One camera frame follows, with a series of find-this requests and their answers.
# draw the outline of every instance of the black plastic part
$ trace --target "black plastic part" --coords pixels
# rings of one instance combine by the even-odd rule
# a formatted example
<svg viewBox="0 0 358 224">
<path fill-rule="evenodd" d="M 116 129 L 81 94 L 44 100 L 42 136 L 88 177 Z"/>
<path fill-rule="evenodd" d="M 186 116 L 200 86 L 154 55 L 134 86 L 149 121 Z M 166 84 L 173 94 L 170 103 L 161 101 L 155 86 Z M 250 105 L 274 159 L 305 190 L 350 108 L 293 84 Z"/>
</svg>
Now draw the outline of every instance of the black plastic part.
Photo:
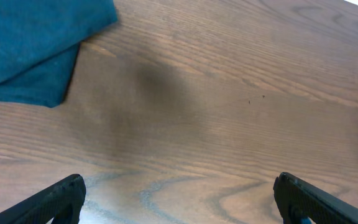
<svg viewBox="0 0 358 224">
<path fill-rule="evenodd" d="M 317 224 L 358 224 L 357 208 L 294 175 L 281 173 L 273 189 L 284 224 L 300 224 L 306 217 Z"/>
<path fill-rule="evenodd" d="M 77 224 L 85 201 L 82 176 L 70 175 L 0 213 L 0 224 Z"/>
</svg>

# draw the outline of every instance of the folded cloth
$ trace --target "folded cloth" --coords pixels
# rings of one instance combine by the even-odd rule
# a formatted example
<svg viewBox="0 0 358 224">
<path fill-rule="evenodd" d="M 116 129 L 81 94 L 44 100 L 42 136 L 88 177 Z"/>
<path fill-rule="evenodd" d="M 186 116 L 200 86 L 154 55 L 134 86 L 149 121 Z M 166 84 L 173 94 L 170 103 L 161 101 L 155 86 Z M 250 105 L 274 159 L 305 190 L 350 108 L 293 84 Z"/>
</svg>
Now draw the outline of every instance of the folded cloth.
<svg viewBox="0 0 358 224">
<path fill-rule="evenodd" d="M 0 0 L 0 101 L 63 101 L 79 42 L 116 22 L 112 0 Z"/>
</svg>

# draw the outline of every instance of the wooden surface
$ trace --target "wooden surface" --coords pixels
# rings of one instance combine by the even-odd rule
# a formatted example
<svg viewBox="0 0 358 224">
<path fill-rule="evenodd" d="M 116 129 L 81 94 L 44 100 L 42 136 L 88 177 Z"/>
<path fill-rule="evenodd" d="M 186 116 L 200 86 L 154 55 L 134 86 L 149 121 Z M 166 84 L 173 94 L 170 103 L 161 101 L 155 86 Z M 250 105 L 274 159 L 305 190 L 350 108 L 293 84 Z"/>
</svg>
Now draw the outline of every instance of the wooden surface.
<svg viewBox="0 0 358 224">
<path fill-rule="evenodd" d="M 0 212 L 72 173 L 81 223 L 282 223 L 282 171 L 358 207 L 358 6 L 115 4 L 63 105 L 0 103 Z"/>
</svg>

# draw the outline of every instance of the cloth fold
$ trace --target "cloth fold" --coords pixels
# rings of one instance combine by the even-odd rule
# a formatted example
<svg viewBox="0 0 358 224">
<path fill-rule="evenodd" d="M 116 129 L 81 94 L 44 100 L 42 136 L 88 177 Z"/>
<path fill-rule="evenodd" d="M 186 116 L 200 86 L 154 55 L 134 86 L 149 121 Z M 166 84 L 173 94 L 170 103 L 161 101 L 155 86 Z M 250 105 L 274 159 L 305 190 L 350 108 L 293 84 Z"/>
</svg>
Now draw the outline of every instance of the cloth fold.
<svg viewBox="0 0 358 224">
<path fill-rule="evenodd" d="M 79 42 L 117 21 L 112 0 L 0 0 L 0 101 L 63 101 Z"/>
</svg>

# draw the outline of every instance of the blue cloth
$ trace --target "blue cloth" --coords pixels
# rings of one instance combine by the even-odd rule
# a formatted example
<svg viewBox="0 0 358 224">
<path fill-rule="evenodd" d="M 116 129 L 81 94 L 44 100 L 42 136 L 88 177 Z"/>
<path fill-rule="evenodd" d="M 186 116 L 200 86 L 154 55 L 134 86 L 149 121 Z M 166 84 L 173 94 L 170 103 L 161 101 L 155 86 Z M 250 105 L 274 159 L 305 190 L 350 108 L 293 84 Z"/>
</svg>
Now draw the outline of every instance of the blue cloth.
<svg viewBox="0 0 358 224">
<path fill-rule="evenodd" d="M 0 101 L 63 101 L 79 42 L 117 21 L 112 0 L 0 0 Z"/>
</svg>

